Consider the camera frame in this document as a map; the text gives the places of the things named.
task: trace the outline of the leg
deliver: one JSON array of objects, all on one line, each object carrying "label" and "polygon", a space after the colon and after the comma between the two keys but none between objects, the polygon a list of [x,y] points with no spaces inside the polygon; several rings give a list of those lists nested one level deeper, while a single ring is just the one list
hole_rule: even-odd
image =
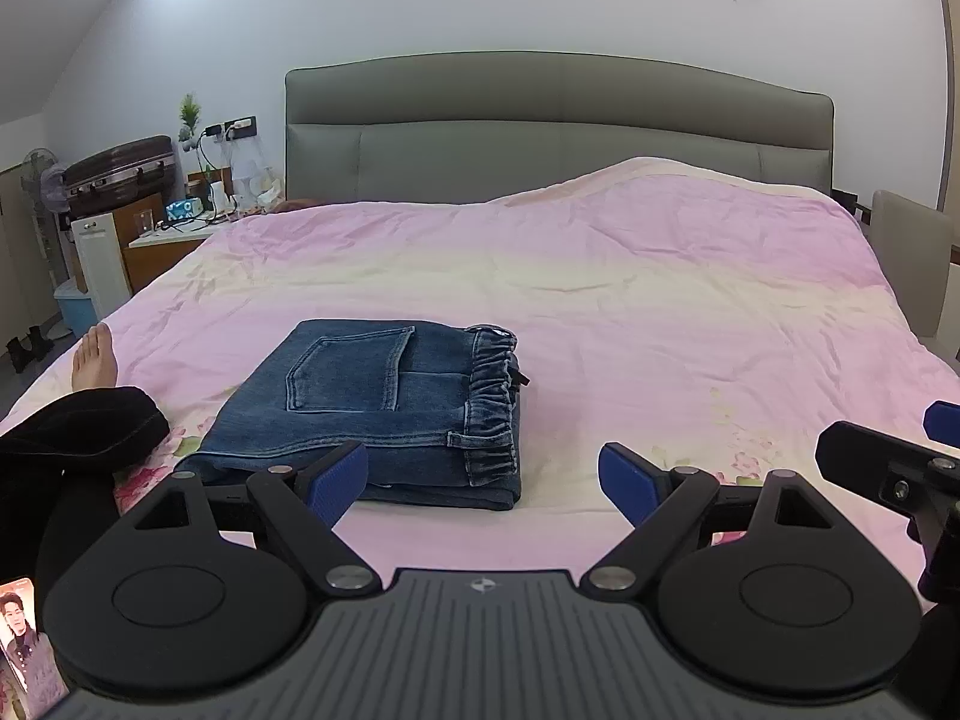
[{"label": "leg", "polygon": [[145,392],[117,388],[109,329],[97,325],[74,354],[73,394],[0,436],[0,581],[37,580],[42,598],[117,519],[115,471],[142,463],[169,432]]}]

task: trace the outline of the toes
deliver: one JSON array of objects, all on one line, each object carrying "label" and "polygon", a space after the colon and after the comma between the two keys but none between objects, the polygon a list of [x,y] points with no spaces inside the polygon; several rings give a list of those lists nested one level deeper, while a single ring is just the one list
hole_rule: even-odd
[{"label": "toes", "polygon": [[86,351],[88,350],[89,343],[86,340],[86,336],[80,339],[80,346],[77,347],[77,362],[79,365],[84,365],[86,363]]},{"label": "toes", "polygon": [[100,322],[100,324],[93,329],[97,337],[97,351],[102,354],[107,354],[113,346],[113,336],[110,334],[110,328]]},{"label": "toes", "polygon": [[91,327],[83,335],[83,361],[90,362],[96,355],[96,336],[94,335],[93,328]]}]

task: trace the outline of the phone screen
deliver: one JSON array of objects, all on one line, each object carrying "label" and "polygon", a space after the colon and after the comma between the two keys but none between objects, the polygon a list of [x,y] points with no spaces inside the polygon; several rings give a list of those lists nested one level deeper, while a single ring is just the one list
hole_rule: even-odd
[{"label": "phone screen", "polygon": [[0,584],[0,720],[41,717],[67,694],[46,634],[37,632],[34,583]]}]

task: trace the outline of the bed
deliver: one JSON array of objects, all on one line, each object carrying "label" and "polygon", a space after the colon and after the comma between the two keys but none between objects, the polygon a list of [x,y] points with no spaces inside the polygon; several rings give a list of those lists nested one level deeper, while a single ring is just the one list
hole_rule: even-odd
[{"label": "bed", "polygon": [[[120,384],[173,426],[118,480],[128,509],[196,450],[301,319],[510,328],[523,495],[510,512],[354,505],[338,533],[398,566],[582,571],[629,531],[601,493],[617,440],[727,484],[805,474],[914,581],[891,512],[824,483],[848,419],[923,442],[960,380],[918,343],[832,184],[829,98],[646,60],[479,52],[287,77],[288,196],[218,232],[109,318]],[[0,431],[66,393],[64,356]]]}]

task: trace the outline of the gray chair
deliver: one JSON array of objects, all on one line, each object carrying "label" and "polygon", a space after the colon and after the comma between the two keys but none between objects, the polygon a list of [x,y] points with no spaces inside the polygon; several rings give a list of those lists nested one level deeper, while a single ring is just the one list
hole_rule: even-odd
[{"label": "gray chair", "polygon": [[960,362],[937,341],[947,295],[953,222],[946,214],[891,191],[877,191],[870,245],[920,343],[960,373]]}]

